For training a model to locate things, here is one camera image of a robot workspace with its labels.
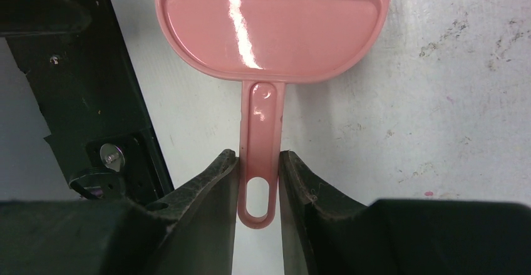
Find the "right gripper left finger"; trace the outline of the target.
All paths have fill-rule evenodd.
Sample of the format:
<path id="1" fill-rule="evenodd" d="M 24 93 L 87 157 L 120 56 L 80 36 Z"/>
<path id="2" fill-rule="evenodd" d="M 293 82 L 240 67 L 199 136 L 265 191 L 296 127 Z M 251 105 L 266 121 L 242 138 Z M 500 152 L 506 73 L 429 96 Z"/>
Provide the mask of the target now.
<path id="1" fill-rule="evenodd" d="M 224 150 L 163 198 L 1 203 L 2 274 L 230 274 L 239 161 Z"/>

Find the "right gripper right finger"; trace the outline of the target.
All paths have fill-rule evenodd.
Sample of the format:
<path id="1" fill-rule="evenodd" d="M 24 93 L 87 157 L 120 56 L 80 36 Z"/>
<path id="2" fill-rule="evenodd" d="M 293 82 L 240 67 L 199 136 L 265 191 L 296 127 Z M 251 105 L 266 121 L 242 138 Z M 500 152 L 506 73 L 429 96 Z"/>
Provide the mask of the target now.
<path id="1" fill-rule="evenodd" d="M 529 274 L 530 208 L 379 199 L 363 205 L 292 151 L 279 159 L 286 274 Z"/>

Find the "pink hand brush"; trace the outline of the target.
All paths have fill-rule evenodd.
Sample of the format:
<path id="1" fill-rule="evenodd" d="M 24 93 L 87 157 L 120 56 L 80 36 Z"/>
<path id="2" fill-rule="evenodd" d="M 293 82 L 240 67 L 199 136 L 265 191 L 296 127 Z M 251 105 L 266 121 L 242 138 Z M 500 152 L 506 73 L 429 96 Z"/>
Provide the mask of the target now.
<path id="1" fill-rule="evenodd" d="M 391 0 L 155 0 L 158 23 L 188 65 L 242 84 L 237 213 L 252 229 L 276 210 L 288 84 L 319 83 L 375 44 Z"/>

